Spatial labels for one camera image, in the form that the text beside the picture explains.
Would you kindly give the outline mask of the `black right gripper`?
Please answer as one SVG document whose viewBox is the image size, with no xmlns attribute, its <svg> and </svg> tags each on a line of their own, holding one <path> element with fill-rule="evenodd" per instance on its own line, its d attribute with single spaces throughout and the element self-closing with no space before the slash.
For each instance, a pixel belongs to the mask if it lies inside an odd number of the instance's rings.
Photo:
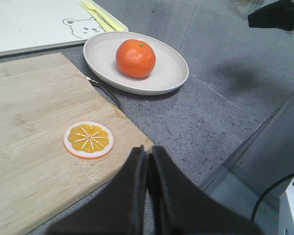
<svg viewBox="0 0 294 235">
<path fill-rule="evenodd" d="M 262 4 L 262 0 L 251 1 L 249 8 L 255 11 L 247 17 L 249 27 L 294 30 L 294 0 L 278 0 L 266 6 Z"/>
</svg>

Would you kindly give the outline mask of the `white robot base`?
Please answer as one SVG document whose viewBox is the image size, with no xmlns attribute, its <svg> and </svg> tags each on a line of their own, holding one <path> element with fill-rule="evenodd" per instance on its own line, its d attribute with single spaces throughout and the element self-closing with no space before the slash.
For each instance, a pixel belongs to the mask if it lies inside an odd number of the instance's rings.
<svg viewBox="0 0 294 235">
<path fill-rule="evenodd" d="M 294 177 L 280 195 L 278 235 L 294 235 Z"/>
</svg>

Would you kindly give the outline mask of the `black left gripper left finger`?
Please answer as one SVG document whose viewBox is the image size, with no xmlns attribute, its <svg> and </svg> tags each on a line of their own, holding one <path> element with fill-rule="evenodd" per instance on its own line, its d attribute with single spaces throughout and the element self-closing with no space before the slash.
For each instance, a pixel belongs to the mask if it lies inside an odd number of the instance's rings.
<svg viewBox="0 0 294 235">
<path fill-rule="evenodd" d="M 134 147 L 111 182 L 91 201 L 52 224 L 48 235 L 141 235 L 147 154 Z"/>
</svg>

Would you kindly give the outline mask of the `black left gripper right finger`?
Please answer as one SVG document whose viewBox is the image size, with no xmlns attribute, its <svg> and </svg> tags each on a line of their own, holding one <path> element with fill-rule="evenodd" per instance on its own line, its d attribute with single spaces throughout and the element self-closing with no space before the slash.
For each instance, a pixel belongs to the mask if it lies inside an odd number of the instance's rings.
<svg viewBox="0 0 294 235">
<path fill-rule="evenodd" d="M 156 235 L 261 235 L 250 220 L 211 199 L 177 167 L 162 146 L 148 157 L 148 191 Z"/>
</svg>

